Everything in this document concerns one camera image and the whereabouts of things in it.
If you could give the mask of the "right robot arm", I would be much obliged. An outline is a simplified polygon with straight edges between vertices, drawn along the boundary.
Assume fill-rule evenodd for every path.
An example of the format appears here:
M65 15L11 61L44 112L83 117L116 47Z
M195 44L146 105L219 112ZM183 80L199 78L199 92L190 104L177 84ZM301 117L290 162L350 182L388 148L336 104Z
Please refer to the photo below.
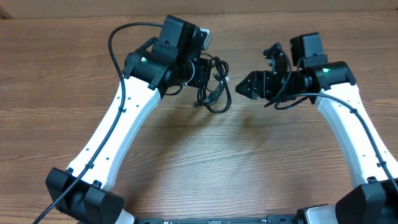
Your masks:
M287 110L309 100L326 119L345 157L352 190L336 203L269 215L267 223L396 223L397 160L361 101L348 64L330 62L317 32L290 40L291 53L276 43L263 51L270 70L255 70L236 86L252 100Z

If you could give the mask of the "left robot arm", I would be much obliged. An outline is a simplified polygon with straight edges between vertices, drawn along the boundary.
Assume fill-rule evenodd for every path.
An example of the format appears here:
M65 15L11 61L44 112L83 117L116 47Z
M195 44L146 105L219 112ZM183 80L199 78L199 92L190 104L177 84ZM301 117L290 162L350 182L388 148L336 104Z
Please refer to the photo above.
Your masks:
M50 208L79 223L135 223L124 199L113 193L122 161L137 132L172 86L201 88L208 61L208 29L174 16L117 67L119 86L111 106L81 152L64 170L54 168L46 186Z

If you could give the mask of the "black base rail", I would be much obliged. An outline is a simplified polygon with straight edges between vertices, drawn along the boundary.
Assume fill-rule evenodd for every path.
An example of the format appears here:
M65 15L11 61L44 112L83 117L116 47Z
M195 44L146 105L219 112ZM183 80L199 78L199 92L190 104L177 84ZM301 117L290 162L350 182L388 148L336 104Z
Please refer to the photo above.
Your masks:
M134 224L304 224L296 215L268 215L266 217L239 218L136 218Z

